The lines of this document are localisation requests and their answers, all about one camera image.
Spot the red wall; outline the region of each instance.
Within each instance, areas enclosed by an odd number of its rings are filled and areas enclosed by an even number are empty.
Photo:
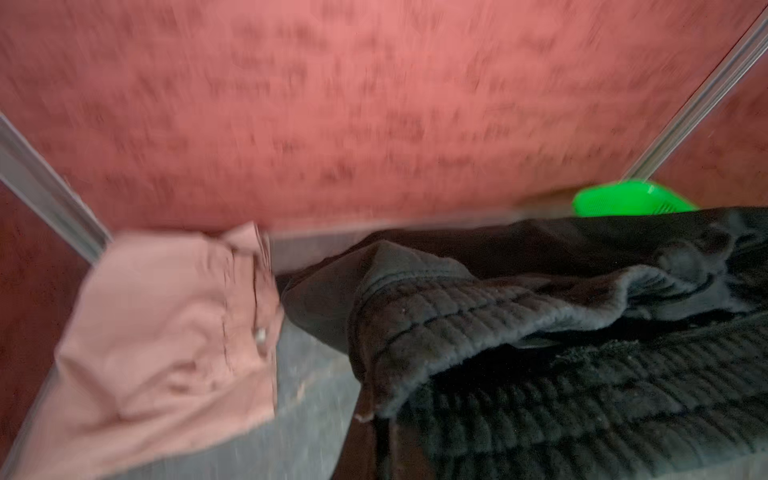
[[[51,368],[87,269],[0,183],[0,464]]]
[[[701,207],[768,205],[768,56],[728,92],[654,180]]]
[[[108,226],[511,206],[618,178],[766,0],[25,0],[0,108]]]

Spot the green plastic object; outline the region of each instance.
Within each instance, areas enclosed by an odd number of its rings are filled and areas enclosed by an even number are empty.
[[[699,210],[673,191],[642,180],[585,188],[576,194],[573,208],[579,217],[660,215]]]

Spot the pink garment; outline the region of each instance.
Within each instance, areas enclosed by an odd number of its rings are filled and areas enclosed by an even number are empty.
[[[119,236],[81,288],[14,478],[99,478],[272,419],[282,321],[254,225]]]

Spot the metal strip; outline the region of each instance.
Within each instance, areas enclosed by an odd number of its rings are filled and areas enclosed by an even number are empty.
[[[768,8],[707,77],[622,180],[647,180],[768,49]]]
[[[87,261],[98,259],[109,232],[3,114],[0,180]]]

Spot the black fabric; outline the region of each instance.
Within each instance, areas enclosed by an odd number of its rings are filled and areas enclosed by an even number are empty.
[[[385,232],[283,304],[349,353],[364,418],[418,426],[438,478],[655,476],[768,438],[764,328],[700,325],[764,310],[767,233],[764,209]]]

